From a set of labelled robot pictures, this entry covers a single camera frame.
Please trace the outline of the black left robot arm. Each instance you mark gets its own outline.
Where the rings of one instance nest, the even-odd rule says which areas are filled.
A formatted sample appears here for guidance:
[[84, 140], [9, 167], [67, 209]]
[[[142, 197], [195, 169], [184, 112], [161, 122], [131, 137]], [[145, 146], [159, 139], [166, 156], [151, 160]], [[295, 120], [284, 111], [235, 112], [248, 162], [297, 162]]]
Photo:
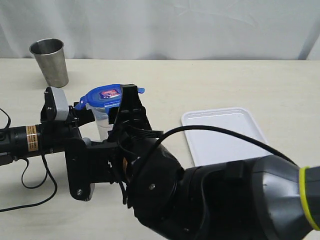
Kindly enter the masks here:
[[91, 110], [68, 105], [62, 89], [49, 86], [44, 91], [40, 124], [10, 127], [11, 120], [0, 130], [0, 164], [65, 150], [68, 139], [81, 139], [80, 126], [95, 120]]

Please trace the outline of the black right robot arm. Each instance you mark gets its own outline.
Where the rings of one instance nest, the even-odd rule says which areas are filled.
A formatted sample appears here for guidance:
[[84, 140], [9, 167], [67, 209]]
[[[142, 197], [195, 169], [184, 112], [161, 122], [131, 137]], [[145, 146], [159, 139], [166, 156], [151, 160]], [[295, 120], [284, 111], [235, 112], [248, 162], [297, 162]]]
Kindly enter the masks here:
[[[208, 125], [152, 129], [134, 84], [97, 87], [112, 129], [103, 141], [123, 204], [168, 240], [301, 240], [320, 229], [320, 169], [299, 167], [274, 148]], [[183, 168], [163, 146], [187, 131], [229, 135], [268, 155]]]

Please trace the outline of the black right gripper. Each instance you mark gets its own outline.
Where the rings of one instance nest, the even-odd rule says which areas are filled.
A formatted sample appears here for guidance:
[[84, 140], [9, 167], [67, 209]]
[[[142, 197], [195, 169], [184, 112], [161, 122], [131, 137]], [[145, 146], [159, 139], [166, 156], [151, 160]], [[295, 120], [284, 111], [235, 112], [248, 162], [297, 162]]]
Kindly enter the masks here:
[[92, 183], [127, 183], [133, 174], [133, 164], [140, 155], [132, 149], [141, 140], [143, 131], [150, 131], [146, 109], [139, 95], [144, 88], [128, 84], [121, 88], [118, 107], [105, 108], [112, 130], [108, 138], [93, 141], [87, 147], [89, 177]]

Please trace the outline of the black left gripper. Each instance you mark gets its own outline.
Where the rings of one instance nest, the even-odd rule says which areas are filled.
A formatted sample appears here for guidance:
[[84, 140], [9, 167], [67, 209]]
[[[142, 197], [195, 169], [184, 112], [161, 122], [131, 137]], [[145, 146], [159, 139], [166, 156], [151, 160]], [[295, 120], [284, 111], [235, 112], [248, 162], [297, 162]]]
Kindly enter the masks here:
[[78, 108], [78, 101], [69, 105], [69, 113], [65, 121], [55, 120], [57, 113], [53, 93], [50, 87], [44, 91], [44, 105], [40, 112], [39, 150], [42, 154], [63, 152], [67, 139], [81, 136], [79, 127], [95, 121], [91, 109], [86, 106]]

